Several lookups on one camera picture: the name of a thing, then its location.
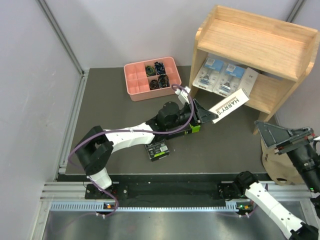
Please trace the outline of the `black green face-print razor box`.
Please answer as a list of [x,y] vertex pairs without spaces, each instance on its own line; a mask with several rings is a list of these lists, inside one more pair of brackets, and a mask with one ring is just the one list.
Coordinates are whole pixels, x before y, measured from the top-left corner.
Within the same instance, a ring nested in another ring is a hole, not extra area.
[[154,162],[170,155],[166,141],[163,139],[159,142],[145,144],[145,149],[149,159]]

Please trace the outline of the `blue rolled tie in tray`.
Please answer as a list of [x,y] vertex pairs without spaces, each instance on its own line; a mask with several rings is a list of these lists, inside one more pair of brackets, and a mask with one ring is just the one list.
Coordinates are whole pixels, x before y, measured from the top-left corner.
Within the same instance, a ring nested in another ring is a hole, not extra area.
[[154,63],[154,70],[157,75],[164,75],[166,73],[165,65],[163,62],[156,61]]

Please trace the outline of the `pink divided organizer tray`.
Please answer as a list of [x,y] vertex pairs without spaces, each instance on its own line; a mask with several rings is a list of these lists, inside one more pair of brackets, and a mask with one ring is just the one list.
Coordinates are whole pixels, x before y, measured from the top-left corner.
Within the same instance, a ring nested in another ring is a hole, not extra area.
[[[147,76],[145,67],[150,65],[155,68],[155,62],[164,63],[166,72],[164,75],[168,75],[170,87],[150,90],[149,80],[158,80],[160,75],[155,73],[154,76]],[[124,66],[123,70],[127,93],[134,102],[173,95],[174,90],[172,89],[172,85],[182,84],[175,60],[171,56],[128,63]]]

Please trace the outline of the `brown rolled tie in tray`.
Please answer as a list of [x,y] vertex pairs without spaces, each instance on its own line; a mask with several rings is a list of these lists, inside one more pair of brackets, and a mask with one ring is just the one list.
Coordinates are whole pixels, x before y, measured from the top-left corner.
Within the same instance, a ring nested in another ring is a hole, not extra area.
[[149,80],[149,89],[152,91],[152,90],[157,90],[160,88],[160,85],[159,85],[159,81],[157,79],[151,79]]

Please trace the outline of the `dark rolled tie in tray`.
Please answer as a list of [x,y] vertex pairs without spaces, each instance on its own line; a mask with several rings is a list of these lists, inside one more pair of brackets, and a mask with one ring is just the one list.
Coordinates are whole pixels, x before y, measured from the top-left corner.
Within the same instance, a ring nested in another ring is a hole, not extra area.
[[170,87],[169,77],[166,74],[161,74],[158,76],[158,84],[160,88]]

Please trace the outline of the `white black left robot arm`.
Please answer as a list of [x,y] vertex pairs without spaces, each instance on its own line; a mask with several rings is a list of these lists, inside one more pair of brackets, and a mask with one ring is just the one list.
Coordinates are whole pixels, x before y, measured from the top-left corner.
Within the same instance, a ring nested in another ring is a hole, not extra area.
[[185,103],[183,108],[169,101],[150,120],[134,127],[103,130],[93,127],[74,148],[84,172],[96,186],[102,198],[114,191],[106,165],[112,153],[136,145],[149,145],[181,134],[186,127],[197,127],[216,120],[219,116],[204,109],[197,100]]

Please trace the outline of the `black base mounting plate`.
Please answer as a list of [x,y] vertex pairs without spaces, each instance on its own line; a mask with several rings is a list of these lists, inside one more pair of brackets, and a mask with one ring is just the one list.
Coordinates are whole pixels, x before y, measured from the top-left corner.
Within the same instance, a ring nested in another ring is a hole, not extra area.
[[111,185],[87,185],[86,199],[117,198],[128,201],[141,196],[205,196],[213,200],[241,199],[242,190],[233,182],[223,183],[221,174],[113,175]]

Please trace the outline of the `black green Gillette razor box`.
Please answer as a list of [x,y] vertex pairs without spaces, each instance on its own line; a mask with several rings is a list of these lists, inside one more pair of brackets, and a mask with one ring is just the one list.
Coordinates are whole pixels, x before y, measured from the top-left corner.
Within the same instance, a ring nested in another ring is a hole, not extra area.
[[175,131],[175,133],[172,134],[168,134],[166,135],[164,138],[166,140],[170,140],[173,138],[177,138],[177,137],[182,137],[185,135],[189,135],[189,134],[193,134],[193,133],[197,133],[200,131],[201,129],[201,125],[199,123],[195,124],[191,124],[189,123],[184,129],[182,129],[181,131],[177,131],[178,128],[180,128],[181,125],[175,125],[175,126],[171,126],[168,131]]

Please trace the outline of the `white Harry's razor box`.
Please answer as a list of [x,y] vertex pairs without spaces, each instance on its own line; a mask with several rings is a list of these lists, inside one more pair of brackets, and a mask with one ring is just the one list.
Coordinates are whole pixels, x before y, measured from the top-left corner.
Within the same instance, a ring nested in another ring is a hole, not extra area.
[[217,122],[231,114],[233,111],[247,103],[249,100],[249,96],[242,88],[235,91],[230,96],[224,98],[209,109],[211,113],[214,113],[218,116],[218,118],[212,120],[212,123],[216,124]]

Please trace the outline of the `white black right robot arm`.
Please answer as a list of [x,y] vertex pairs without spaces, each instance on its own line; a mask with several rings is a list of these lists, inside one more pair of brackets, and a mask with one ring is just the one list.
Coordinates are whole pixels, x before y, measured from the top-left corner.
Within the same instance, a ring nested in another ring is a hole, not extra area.
[[[264,121],[255,126],[267,148],[274,148],[278,155],[287,154],[308,189],[320,193],[320,155],[318,139],[310,127],[286,128]],[[254,201],[279,227],[288,240],[318,240],[319,228],[309,225],[293,215],[272,197],[249,171],[239,173],[233,182],[233,192],[239,198]]]

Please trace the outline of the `white razor box dark end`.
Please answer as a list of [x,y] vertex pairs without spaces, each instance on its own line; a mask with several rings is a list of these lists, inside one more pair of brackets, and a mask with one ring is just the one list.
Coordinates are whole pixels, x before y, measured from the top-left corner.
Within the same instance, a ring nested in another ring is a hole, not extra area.
[[243,91],[248,97],[250,96],[250,93],[253,89],[253,86],[257,80],[258,75],[259,73],[257,71],[248,67],[241,78],[238,88],[243,89]]

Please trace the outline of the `blue white razor blister pack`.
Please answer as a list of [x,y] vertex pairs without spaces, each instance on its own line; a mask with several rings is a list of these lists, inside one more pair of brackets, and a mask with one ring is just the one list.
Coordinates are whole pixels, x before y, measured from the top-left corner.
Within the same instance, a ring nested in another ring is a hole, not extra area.
[[213,92],[224,64],[222,60],[207,58],[198,71],[192,85],[208,92]]

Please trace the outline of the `beige baseball cap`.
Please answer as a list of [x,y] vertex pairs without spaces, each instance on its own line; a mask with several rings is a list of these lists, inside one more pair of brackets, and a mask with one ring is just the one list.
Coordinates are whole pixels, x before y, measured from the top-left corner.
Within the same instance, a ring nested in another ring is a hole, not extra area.
[[267,148],[261,140],[262,165],[269,177],[280,186],[304,184],[304,180],[292,164],[287,154],[275,154],[272,148]]

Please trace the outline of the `light wooden two-tier shelf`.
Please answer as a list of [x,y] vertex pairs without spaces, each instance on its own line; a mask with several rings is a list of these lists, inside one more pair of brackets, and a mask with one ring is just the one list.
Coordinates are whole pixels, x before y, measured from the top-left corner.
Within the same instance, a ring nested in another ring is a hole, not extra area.
[[209,54],[259,70],[247,106],[267,122],[310,74],[319,45],[317,29],[216,5],[196,32],[189,80]]

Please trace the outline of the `green rolled tie in tray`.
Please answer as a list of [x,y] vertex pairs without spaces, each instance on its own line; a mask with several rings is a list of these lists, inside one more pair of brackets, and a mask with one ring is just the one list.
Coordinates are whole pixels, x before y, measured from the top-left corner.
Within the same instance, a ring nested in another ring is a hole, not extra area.
[[155,68],[151,65],[145,67],[145,73],[147,77],[152,77],[156,75]]

